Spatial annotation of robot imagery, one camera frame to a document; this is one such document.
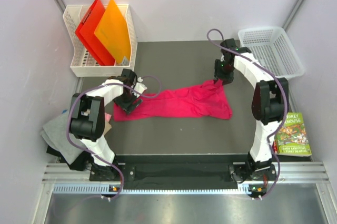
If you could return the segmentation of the pink red t shirt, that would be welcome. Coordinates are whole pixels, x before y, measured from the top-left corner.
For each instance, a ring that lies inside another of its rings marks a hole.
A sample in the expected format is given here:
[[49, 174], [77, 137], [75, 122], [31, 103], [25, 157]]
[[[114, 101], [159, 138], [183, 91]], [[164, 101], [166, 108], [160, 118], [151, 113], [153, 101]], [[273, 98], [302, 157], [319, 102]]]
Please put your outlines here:
[[221, 81], [207, 80], [200, 85], [164, 90], [155, 98], [142, 98], [142, 103], [129, 115], [113, 106], [114, 121], [130, 121], [149, 117], [198, 118], [211, 116], [230, 119], [232, 110]]

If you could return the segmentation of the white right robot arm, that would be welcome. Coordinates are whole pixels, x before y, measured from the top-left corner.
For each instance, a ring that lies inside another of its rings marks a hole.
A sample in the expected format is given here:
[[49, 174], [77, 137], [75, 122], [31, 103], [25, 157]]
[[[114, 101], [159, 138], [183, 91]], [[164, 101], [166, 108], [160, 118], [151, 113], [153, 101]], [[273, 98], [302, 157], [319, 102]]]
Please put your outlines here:
[[222, 56], [215, 60], [214, 78], [227, 85], [237, 70], [254, 87], [251, 111], [256, 120], [255, 136], [244, 166], [232, 171], [239, 183], [248, 177], [257, 180], [272, 170], [273, 137], [288, 113], [289, 83], [286, 78], [273, 78], [254, 58], [247, 47], [237, 47], [234, 39], [220, 43]]

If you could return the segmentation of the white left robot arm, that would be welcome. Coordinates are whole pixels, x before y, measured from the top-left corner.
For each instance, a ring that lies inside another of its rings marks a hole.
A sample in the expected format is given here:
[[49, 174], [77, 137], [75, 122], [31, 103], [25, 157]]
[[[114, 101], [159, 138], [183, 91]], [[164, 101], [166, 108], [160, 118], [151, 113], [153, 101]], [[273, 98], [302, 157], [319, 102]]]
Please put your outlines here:
[[113, 102], [130, 114], [142, 103], [140, 94], [146, 89], [134, 71], [123, 69], [120, 76], [108, 78], [101, 88], [72, 96], [69, 133], [92, 152], [91, 181], [117, 181], [120, 178], [115, 153], [104, 137], [105, 106]]

